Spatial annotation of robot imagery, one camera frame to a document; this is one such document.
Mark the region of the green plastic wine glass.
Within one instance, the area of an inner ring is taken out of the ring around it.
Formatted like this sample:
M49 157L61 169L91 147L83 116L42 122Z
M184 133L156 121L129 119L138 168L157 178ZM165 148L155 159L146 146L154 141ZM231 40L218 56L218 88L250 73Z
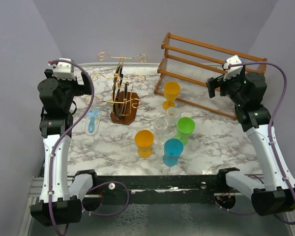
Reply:
M182 117L177 122L177 133L175 138L182 141L183 145L186 145L188 138L191 136L195 129L195 122L189 117Z

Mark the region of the orange wine glass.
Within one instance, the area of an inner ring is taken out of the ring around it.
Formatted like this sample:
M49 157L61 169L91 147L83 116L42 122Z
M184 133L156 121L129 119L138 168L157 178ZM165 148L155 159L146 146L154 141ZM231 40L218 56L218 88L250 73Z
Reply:
M154 135L149 130L141 130L135 135L135 144L138 148L138 155L141 158L149 158L152 155Z
M163 109L167 111L171 107L175 107L174 101L177 99L180 92L180 85L175 81L168 81L164 85L164 97L166 101L163 102Z

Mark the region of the blue plastic wine glass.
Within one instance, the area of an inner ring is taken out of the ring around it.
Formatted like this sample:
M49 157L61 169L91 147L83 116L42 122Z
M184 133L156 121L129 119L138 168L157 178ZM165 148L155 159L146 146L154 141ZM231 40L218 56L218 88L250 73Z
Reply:
M169 167L176 165L183 149L184 145L181 140L176 138L167 140L164 144L164 164Z

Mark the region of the orange wine glass front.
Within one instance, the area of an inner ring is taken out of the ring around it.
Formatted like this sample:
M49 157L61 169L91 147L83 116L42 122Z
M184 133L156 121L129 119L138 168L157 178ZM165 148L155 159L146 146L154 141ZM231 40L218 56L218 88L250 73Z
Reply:
M149 158L152 155L154 135L149 130L141 130L135 135L135 144L138 148L138 155L141 158Z

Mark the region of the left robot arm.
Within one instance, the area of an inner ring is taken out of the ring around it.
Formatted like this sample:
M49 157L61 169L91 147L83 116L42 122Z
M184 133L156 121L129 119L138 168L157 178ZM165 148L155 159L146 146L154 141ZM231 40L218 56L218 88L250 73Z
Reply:
M39 202L30 207L31 216L43 226L77 223L82 217L82 201L86 193L98 190L94 170L78 171L71 184L67 180L67 159L71 143L75 96L90 95L91 84L86 72L83 84L58 79L50 69L37 87L43 104L39 129L43 137L45 161L44 180Z

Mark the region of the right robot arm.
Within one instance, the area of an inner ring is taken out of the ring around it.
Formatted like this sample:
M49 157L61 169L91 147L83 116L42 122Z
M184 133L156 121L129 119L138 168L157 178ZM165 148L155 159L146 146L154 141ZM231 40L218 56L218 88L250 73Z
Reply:
M236 118L250 139L259 160L264 181L260 183L237 168L220 169L216 187L221 192L236 189L251 200L260 216L295 210L295 179L289 171L276 140L273 115L262 105L266 79L258 72L245 72L243 66L234 76L209 78L209 96L220 89L235 105Z

